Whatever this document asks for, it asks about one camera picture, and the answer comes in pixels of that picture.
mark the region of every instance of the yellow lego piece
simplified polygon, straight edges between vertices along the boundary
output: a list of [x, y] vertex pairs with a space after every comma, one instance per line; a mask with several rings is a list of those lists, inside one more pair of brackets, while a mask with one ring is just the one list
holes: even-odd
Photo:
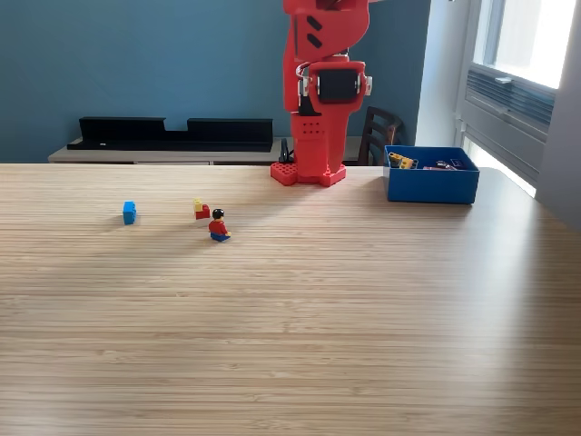
[[193, 201], [193, 210], [195, 212], [203, 212], [203, 204], [202, 204], [202, 200], [199, 198], [196, 198]]
[[401, 170], [411, 170], [411, 167], [414, 165], [413, 159], [408, 159], [404, 157], [401, 159], [401, 164], [399, 165], [399, 169]]

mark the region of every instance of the wooden table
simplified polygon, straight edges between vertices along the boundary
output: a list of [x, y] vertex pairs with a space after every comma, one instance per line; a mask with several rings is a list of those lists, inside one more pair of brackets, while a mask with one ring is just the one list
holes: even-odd
[[0, 434], [578, 434], [581, 237], [492, 170], [473, 207], [380, 171], [0, 165]]

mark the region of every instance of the lego minifigure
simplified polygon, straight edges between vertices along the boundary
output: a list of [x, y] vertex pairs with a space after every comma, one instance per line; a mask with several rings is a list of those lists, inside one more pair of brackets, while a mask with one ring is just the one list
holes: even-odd
[[231, 238], [231, 233], [226, 229], [226, 224], [224, 224], [224, 211], [222, 209], [216, 209], [212, 212], [212, 218], [214, 221], [208, 226], [210, 229], [210, 237], [214, 241], [223, 243]]

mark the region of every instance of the wooden chair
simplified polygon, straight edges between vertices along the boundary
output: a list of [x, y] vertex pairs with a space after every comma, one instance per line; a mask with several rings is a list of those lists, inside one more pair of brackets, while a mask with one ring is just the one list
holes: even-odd
[[369, 166], [371, 154], [373, 166], [383, 166], [384, 146], [396, 143], [402, 125], [401, 119], [396, 115], [378, 107], [368, 107], [357, 165]]

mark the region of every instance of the white wall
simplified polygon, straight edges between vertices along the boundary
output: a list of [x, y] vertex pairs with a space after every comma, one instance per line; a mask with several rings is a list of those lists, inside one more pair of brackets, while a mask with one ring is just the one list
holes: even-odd
[[581, 1], [573, 18], [537, 199], [581, 231]]
[[416, 145], [453, 146], [470, 0], [432, 0]]

